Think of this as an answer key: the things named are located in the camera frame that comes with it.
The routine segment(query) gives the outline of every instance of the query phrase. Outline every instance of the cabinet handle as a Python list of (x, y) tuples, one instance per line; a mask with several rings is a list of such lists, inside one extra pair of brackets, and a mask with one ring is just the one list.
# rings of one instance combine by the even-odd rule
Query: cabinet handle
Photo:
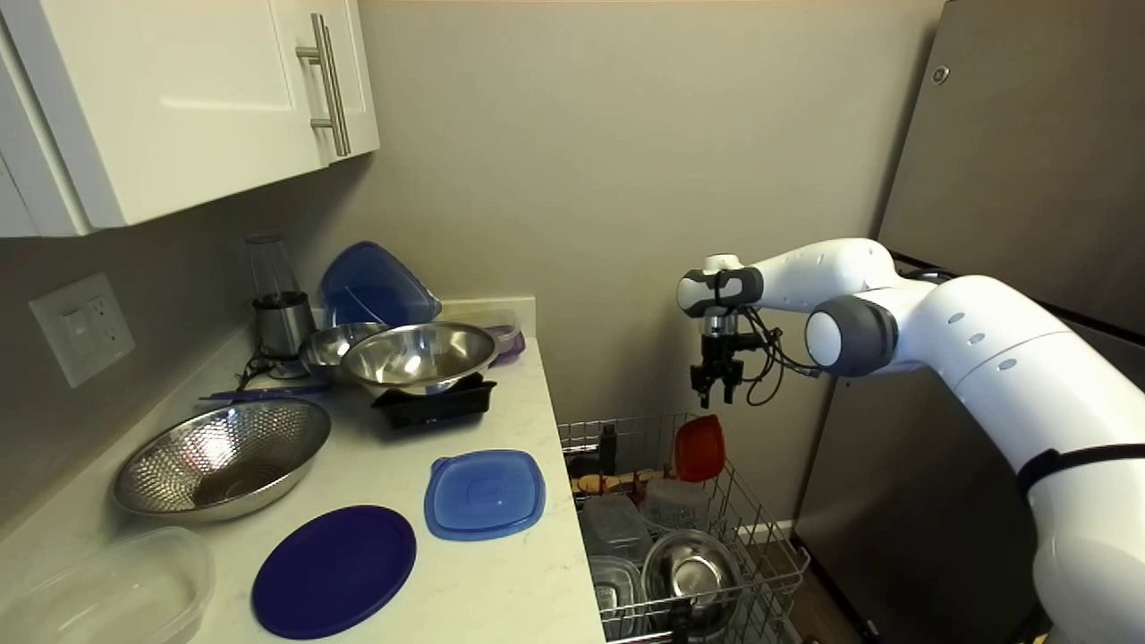
[(327, 107), (328, 107), (328, 117), (312, 117), (312, 130), (328, 130), (332, 152), (348, 156), (349, 152), (349, 130), (348, 130), (345, 89), (336, 81), (328, 23), (322, 15), (312, 15), (312, 29), (315, 29), (315, 47), (296, 47), (296, 57), (322, 69), (322, 93), (327, 93)]

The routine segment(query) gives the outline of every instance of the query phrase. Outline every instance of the blue plastic plate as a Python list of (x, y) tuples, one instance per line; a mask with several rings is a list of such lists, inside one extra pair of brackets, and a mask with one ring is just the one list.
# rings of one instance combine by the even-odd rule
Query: blue plastic plate
[(328, 325), (410, 325), (441, 314), (441, 301), (379, 243), (348, 245), (322, 274), (322, 301)]
[(432, 461), (426, 491), (428, 534), (442, 541), (494, 541), (533, 527), (544, 479), (527, 452), (471, 452)]
[(250, 607), (278, 635), (312, 639), (379, 613), (416, 570), (403, 515), (355, 505), (292, 530), (259, 570)]

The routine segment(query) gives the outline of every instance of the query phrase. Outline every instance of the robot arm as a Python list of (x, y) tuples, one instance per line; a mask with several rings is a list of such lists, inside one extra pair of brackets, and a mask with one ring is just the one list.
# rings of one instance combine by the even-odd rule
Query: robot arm
[(756, 307), (805, 312), (823, 373), (933, 368), (1026, 485), (1033, 585), (1055, 635), (1145, 639), (1145, 398), (1058, 317), (999, 280), (915, 281), (873, 239), (831, 239), (745, 267), (717, 252), (680, 281), (705, 317), (701, 399), (736, 385)]

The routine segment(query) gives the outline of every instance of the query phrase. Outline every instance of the gray wall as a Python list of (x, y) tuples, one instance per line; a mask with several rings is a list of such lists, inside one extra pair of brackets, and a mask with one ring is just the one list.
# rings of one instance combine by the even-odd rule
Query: gray wall
[[(537, 293), (559, 417), (694, 406), (675, 280), (873, 229), (937, 0), (370, 0), (382, 150), (296, 194), (305, 280), (379, 239), (441, 297)], [(724, 421), (791, 512), (823, 382)]]
[[(0, 534), (124, 433), (240, 317), (218, 231), (194, 214), (88, 239), (0, 243)], [(137, 349), (68, 385), (30, 301), (106, 270)]]
[[(942, 0), (361, 0), (382, 150), (157, 226), (0, 243), (0, 530), (240, 325), (246, 229), (315, 286), (379, 239), (441, 297), (537, 293), (559, 417), (649, 452), (691, 411), (675, 274), (868, 231)], [(106, 270), (137, 355), (68, 388), (30, 301)], [(823, 382), (725, 406), (731, 452), (786, 515)]]

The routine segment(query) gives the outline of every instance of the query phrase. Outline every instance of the upper cabinet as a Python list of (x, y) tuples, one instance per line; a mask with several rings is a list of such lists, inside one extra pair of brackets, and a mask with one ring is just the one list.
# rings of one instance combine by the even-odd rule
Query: upper cabinet
[(81, 236), (379, 146), (355, 0), (0, 0), (0, 236)]

